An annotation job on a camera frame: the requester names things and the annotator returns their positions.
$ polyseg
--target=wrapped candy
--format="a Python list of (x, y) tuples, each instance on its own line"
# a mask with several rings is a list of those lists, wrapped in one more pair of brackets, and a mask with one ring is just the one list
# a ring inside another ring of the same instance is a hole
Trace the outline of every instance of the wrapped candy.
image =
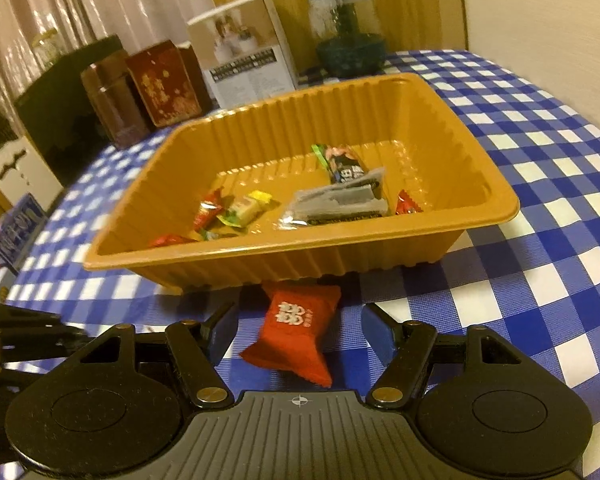
[(193, 221), (193, 230), (198, 232), (206, 229), (223, 210), (222, 188), (213, 190), (200, 201), (198, 214)]
[(171, 245), (189, 244), (192, 242), (195, 242), (195, 240), (192, 240), (191, 238), (187, 238), (187, 237), (180, 236), (180, 235), (168, 234), (168, 235), (164, 235), (159, 238), (156, 238), (153, 242), (151, 242), (149, 244), (149, 247), (151, 247), (151, 248), (169, 247)]
[(219, 220), (229, 227), (245, 227), (264, 211), (270, 201), (269, 193), (251, 191), (248, 195), (237, 198)]
[(331, 386), (331, 374), (318, 349), (340, 301), (334, 285), (267, 284), (271, 304), (258, 340), (241, 357), (260, 368), (288, 370), (320, 386)]
[(398, 205), (395, 208), (397, 215), (422, 213), (422, 209), (416, 204), (405, 190), (398, 193)]

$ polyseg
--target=red candy wrapper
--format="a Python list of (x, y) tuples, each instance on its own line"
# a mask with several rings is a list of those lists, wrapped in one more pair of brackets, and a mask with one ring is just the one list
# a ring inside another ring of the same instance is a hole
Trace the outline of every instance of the red candy wrapper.
[(213, 190), (211, 193), (206, 195), (200, 202), (200, 208), (198, 214), (193, 221), (193, 230), (200, 231), (200, 229), (206, 229), (209, 224), (218, 216), (222, 211), (222, 188)]
[(409, 213), (422, 213), (422, 209), (416, 204), (405, 190), (398, 193), (398, 205), (395, 208), (397, 215)]
[(241, 357), (260, 368), (288, 370), (320, 386), (331, 386), (331, 374), (318, 350), (340, 301), (340, 287), (267, 284), (271, 304), (258, 340)]
[(149, 247), (169, 247), (170, 245), (178, 245), (178, 244), (189, 244), (191, 242), (195, 242), (191, 238), (186, 238), (180, 235), (164, 235), (160, 238), (156, 238), (153, 242), (149, 244)]

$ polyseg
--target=yellow candy wrapper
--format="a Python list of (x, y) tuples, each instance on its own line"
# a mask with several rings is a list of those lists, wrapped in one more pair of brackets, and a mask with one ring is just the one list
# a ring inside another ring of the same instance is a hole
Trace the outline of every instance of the yellow candy wrapper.
[(243, 228), (250, 224), (256, 216), (266, 209), (272, 196), (264, 191), (251, 191), (249, 194), (237, 198), (223, 215), (218, 217), (224, 225)]

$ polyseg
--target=white wall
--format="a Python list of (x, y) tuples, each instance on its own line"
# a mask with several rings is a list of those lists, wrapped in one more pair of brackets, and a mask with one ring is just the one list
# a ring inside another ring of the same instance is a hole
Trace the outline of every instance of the white wall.
[(465, 0), (469, 48), (600, 128), (600, 0)]

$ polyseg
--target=glass jar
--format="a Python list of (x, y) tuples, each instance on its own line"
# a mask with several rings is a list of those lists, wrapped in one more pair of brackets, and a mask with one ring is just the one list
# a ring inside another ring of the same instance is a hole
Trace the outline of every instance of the glass jar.
[(309, 21), (320, 63), (331, 75), (378, 72), (386, 46), (373, 0), (309, 0)]
[(49, 69), (59, 57), (66, 54), (64, 40), (54, 28), (50, 28), (33, 38), (31, 49), (42, 70)]

